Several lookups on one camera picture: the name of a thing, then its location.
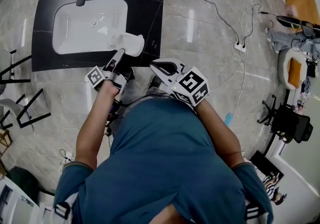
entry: black chair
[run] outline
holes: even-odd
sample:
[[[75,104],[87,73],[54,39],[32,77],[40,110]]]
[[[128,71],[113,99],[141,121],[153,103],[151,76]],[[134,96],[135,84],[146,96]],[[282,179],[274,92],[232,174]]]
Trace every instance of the black chair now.
[[[307,142],[313,131],[310,117],[295,113],[294,106],[288,104],[280,105],[278,109],[275,109],[277,98],[274,95],[272,98],[274,98],[272,108],[268,107],[264,101],[262,102],[268,109],[268,115],[257,122],[261,124],[268,120],[264,125],[271,124],[271,132],[277,134],[279,139],[285,143],[290,143],[292,139],[297,143]]]

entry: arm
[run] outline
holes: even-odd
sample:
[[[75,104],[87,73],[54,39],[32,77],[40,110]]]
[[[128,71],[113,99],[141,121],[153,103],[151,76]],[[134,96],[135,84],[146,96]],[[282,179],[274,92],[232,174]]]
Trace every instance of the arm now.
[[[266,188],[270,184],[276,184],[276,179],[275,178],[270,179],[268,182],[264,183],[264,187]]]
[[[97,155],[104,136],[107,118],[119,90],[111,81],[104,81],[92,109],[82,125],[76,140],[75,161],[97,167]]]
[[[225,125],[210,103],[204,99],[195,112],[207,130],[216,153],[230,167],[243,163],[241,147],[236,135]]]

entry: white sink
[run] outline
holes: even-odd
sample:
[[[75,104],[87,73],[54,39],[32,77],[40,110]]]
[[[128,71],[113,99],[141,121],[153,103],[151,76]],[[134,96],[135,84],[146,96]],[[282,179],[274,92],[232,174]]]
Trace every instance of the white sink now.
[[[87,0],[84,6],[63,5],[54,17],[53,49],[58,54],[112,51],[107,37],[114,28],[126,32],[127,12],[124,0]]]

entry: gray tile floor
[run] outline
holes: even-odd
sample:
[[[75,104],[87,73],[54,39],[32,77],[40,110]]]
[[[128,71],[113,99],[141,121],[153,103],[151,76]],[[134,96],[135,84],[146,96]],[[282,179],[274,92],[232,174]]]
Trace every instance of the gray tile floor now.
[[[239,26],[243,12],[251,8],[254,0],[209,0],[215,2],[218,11],[241,36]],[[0,48],[17,49],[15,61],[31,54],[32,29],[38,0],[0,0]],[[262,5],[261,11],[278,15],[285,13],[283,0],[255,0]],[[223,84],[235,71],[230,81],[210,93],[207,99],[224,120],[228,113],[237,109],[231,129],[238,136],[242,150],[247,156],[256,149],[263,149],[270,138],[269,129],[257,124],[264,109],[262,100],[271,94],[283,98],[285,89],[277,77],[278,56],[266,42],[264,28],[272,24],[278,30],[284,28],[273,16],[258,14],[254,8],[253,33],[246,62],[238,59],[230,42],[236,40],[232,30],[218,17],[215,7],[204,0],[164,0],[161,56],[177,57],[191,66],[196,66],[214,90]],[[25,26],[25,39],[22,38]],[[242,19],[243,33],[251,28],[251,11]],[[241,92],[244,71],[245,80]],[[84,77],[88,68],[60,69],[31,73],[28,61],[15,70],[16,78],[31,77],[28,84],[10,85],[2,97],[13,100],[25,93],[30,99],[38,89],[44,88],[44,96],[30,110],[32,116],[50,111],[52,116],[34,125],[34,132],[10,129],[12,146],[2,157],[10,169],[17,165],[33,173],[42,186],[55,190],[60,174],[62,158],[59,149],[72,151],[64,140],[75,147],[78,130],[87,117],[87,96]],[[152,76],[149,68],[136,68],[136,80],[131,82],[127,94],[143,95]],[[104,138],[99,161],[109,156],[109,144]]]

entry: black cable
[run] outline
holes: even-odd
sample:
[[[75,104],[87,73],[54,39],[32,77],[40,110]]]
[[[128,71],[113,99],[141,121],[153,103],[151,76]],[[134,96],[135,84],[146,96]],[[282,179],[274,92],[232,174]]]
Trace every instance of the black cable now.
[[[240,40],[239,40],[238,33],[234,30],[234,28],[233,28],[228,22],[226,22],[226,21],[220,16],[220,14],[219,14],[219,12],[218,12],[217,5],[216,5],[214,2],[210,2],[210,1],[208,1],[208,0],[204,0],[204,1],[206,1],[206,2],[208,2],[208,3],[210,3],[210,4],[212,4],[212,5],[214,5],[214,7],[215,7],[215,9],[216,9],[216,14],[217,14],[217,15],[220,17],[220,19],[223,20],[224,23],[227,24],[227,25],[232,29],[232,31],[236,34],[236,37],[238,38],[238,43],[239,43]]]
[[[67,159],[67,157],[66,157],[66,151],[64,150],[64,149],[60,149],[59,150],[59,153],[60,153],[60,155],[64,158],[64,159]]]
[[[64,160],[67,160],[66,151],[65,151],[64,149],[61,148],[61,149],[59,150],[59,153],[60,153],[60,155],[64,158]]]
[[[111,150],[111,145],[110,145],[110,136],[108,136],[108,142],[109,142],[109,149]]]
[[[254,4],[254,5],[252,6],[251,32],[250,32],[250,34],[248,34],[247,36],[245,36],[245,37],[243,38],[243,46],[246,45],[246,38],[250,37],[250,36],[252,35],[253,31],[254,31],[254,8],[255,8],[255,6],[260,6],[259,9],[258,9],[258,14],[260,14],[260,9],[261,9],[262,6],[261,6],[260,3],[256,3],[256,4]]]
[[[296,44],[294,45],[294,47],[296,47],[298,43],[304,43],[307,39],[308,39],[308,38],[306,38],[306,39],[304,39],[304,40],[300,40],[299,38],[294,38],[294,39],[292,39],[291,44],[290,44],[291,49],[292,49],[294,52],[296,52],[296,53],[301,53],[301,50],[294,50],[294,48],[293,48],[293,46],[292,46],[292,43],[294,42],[294,40],[297,40]]]
[[[275,15],[275,14],[273,14],[273,13],[270,13],[270,12],[266,12],[266,11],[261,11],[261,12],[259,12],[259,14],[269,14],[269,15],[273,15],[273,16],[278,16],[278,15]]]

